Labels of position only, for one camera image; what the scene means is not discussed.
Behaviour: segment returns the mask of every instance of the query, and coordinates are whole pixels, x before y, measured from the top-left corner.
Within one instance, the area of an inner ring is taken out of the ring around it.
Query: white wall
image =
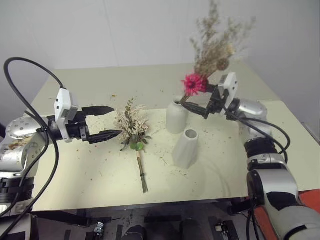
[[[257,24],[246,62],[318,136],[319,0],[224,0],[221,15]],[[24,56],[53,69],[191,63],[195,20],[208,0],[2,0],[0,64]],[[12,67],[29,100],[46,81],[25,64]],[[24,107],[0,73],[0,122]]]

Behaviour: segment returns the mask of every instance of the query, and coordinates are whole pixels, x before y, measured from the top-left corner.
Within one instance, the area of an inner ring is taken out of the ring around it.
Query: white table
[[[252,99],[259,99],[261,96],[262,103],[268,108],[268,120],[282,127],[290,135],[292,143],[288,150],[288,166],[299,190],[320,188],[319,145],[260,78],[243,63],[232,67],[239,68],[239,95],[252,93],[251,96],[247,96]],[[180,64],[125,67],[123,71],[126,72],[126,77],[121,71],[122,68],[60,70],[56,71],[56,74],[78,97],[81,106],[104,104],[117,107],[124,105],[132,96],[130,93],[136,91],[131,84],[126,88],[122,78],[128,81],[131,76],[134,81],[143,81],[142,78],[148,81],[150,76],[160,79],[166,75],[166,79],[179,79],[183,78],[188,68],[192,69],[192,66]],[[114,77],[111,86],[108,83],[109,88],[104,81],[104,78],[109,78],[103,77],[104,75]],[[174,91],[166,93],[171,89],[167,81],[163,81],[161,85],[164,92],[158,91],[159,87],[155,84],[154,93],[148,92],[151,89],[138,92],[137,102],[153,107],[158,104],[163,108],[163,105],[169,103]],[[40,91],[33,104],[41,114],[53,114],[50,109],[54,103],[52,98],[55,99],[57,91],[58,87],[53,81],[48,81]],[[214,115],[204,120],[198,115],[190,114],[188,127],[199,133],[199,154],[197,162],[188,170],[183,170],[174,166],[171,157],[179,135],[170,134],[165,129],[166,110],[151,109],[146,114],[151,125],[149,134],[152,136],[152,140],[146,146],[146,153],[142,153],[148,193],[142,192],[135,152],[129,148],[120,152],[122,146],[116,138],[92,145],[80,140],[74,140],[72,143],[60,141],[58,170],[47,191],[34,206],[34,210],[114,207],[247,196],[247,157],[238,136],[236,122],[226,121]],[[113,122],[114,113],[91,116],[87,119],[91,134],[104,129],[114,129]],[[280,133],[273,133],[276,139],[285,144],[286,140]],[[40,161],[33,195],[43,186],[53,164],[54,151],[51,146]]]

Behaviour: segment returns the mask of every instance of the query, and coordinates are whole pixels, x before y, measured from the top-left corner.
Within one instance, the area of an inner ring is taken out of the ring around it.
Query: white cylinder
[[[181,97],[176,96],[166,109],[166,122],[165,127],[169,133],[179,134],[187,125],[189,111],[181,104],[178,104]]]
[[[197,160],[198,133],[193,129],[186,129],[175,145],[172,158],[174,164],[188,169]]]

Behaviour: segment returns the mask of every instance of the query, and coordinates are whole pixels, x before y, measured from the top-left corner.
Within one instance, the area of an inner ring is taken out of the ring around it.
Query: white vase
[[[177,167],[188,169],[196,162],[198,138],[198,133],[193,129],[186,129],[181,134],[172,152],[173,162]]]
[[[189,111],[180,102],[181,97],[176,96],[166,109],[165,127],[169,133],[179,134],[186,128]]]

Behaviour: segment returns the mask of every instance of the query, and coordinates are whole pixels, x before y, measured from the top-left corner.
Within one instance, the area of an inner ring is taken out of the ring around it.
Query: pink flower
[[[199,74],[192,73],[185,76],[182,80],[184,84],[184,93],[187,96],[198,95],[198,92],[206,92],[207,80]]]

